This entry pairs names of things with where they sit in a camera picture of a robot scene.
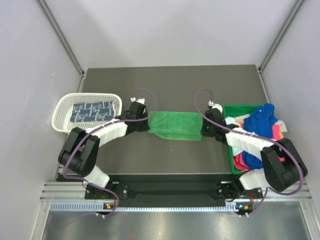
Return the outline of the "green microfiber towel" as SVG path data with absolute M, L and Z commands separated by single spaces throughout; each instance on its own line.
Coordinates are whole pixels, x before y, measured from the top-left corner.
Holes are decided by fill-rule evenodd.
M 201 141 L 202 116 L 196 112 L 150 112 L 149 134 L 164 140 Z

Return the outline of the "blue white patterned towel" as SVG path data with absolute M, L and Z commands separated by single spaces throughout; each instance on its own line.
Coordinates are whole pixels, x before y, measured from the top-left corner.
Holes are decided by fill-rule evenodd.
M 108 122 L 116 116 L 114 101 L 76 103 L 72 106 L 71 123 Z

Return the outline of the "white mint towel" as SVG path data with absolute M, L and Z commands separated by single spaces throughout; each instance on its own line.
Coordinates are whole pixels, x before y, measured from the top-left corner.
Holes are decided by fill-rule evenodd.
M 225 118 L 225 122 L 226 122 L 227 125 L 234 124 L 234 125 L 237 125 L 238 127 L 241 128 L 241 125 L 233 117 L 230 117 L 230 116 L 226 117 Z M 233 156 L 237 156 L 237 155 L 239 155 L 239 154 L 241 154 L 243 152 L 243 150 L 241 148 L 238 148 L 238 147 L 233 147 L 232 146 L 231 149 L 232 149 Z

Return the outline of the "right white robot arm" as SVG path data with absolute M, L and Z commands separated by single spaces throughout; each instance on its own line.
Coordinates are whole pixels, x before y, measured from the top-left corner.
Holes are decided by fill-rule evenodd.
M 271 191 L 290 196 L 298 193 L 308 173 L 293 143 L 287 139 L 273 140 L 248 132 L 235 124 L 227 125 L 217 108 L 200 114 L 203 119 L 201 134 L 218 142 L 258 158 L 263 168 L 246 171 L 233 185 L 233 192 L 245 198 L 253 189 L 269 188 Z

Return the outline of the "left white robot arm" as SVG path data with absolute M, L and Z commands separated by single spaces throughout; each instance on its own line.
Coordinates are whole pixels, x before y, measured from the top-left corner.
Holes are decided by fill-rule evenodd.
M 109 183 L 110 177 L 96 165 L 99 148 L 117 138 L 149 129 L 145 100 L 132 98 L 129 109 L 110 122 L 87 130 L 79 127 L 71 130 L 59 153 L 58 162 L 86 182 L 94 184 L 102 198 L 109 198 L 114 187 Z

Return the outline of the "green plastic bin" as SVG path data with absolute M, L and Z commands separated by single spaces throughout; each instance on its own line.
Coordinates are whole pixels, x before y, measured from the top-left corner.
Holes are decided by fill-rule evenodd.
M 223 107 L 223 114 L 224 117 L 232 117 L 235 118 L 236 121 L 240 121 L 239 124 L 241 125 L 241 128 L 244 126 L 244 120 L 248 118 L 251 114 L 251 112 L 258 108 L 261 105 L 225 105 Z M 230 167 L 231 167 L 231 172 L 233 174 L 240 174 L 244 171 L 237 170 L 234 166 L 234 159 L 233 159 L 233 152 L 232 152 L 232 147 L 228 148 L 228 155 L 229 155 L 229 162 L 230 162 Z

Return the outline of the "pink red towel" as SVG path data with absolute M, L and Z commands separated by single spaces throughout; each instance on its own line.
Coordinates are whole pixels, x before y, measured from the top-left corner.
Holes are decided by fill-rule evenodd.
M 283 133 L 281 132 L 281 126 L 279 124 L 274 124 L 272 126 L 272 138 L 274 140 L 281 140 L 284 138 Z M 254 169 L 262 169 L 263 163 L 260 159 L 252 156 L 251 154 L 240 150 L 233 151 L 233 164 L 235 168 L 239 171 L 249 171 Z

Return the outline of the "white perforated plastic basket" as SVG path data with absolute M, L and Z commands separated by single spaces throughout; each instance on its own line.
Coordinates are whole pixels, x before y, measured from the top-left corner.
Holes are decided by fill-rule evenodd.
M 69 93 L 57 103 L 51 126 L 57 132 L 70 133 L 106 124 L 122 112 L 122 99 L 111 93 Z

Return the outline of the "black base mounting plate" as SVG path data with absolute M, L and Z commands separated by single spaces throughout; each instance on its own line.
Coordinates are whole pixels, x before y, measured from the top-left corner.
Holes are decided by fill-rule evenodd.
M 112 174 L 107 188 L 86 187 L 86 200 L 116 200 L 120 207 L 222 207 L 226 200 L 260 200 L 262 190 L 244 190 L 238 177 L 211 174 Z

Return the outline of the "aluminium frame rail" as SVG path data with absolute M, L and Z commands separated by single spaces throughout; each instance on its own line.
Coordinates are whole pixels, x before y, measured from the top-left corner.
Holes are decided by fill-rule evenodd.
M 40 194 L 41 200 L 80 201 L 84 200 L 89 192 L 85 184 L 80 182 L 46 182 Z M 265 201 L 267 202 L 299 202 L 311 201 L 312 195 L 307 183 L 302 185 L 298 193 L 293 195 L 281 195 L 268 190 Z

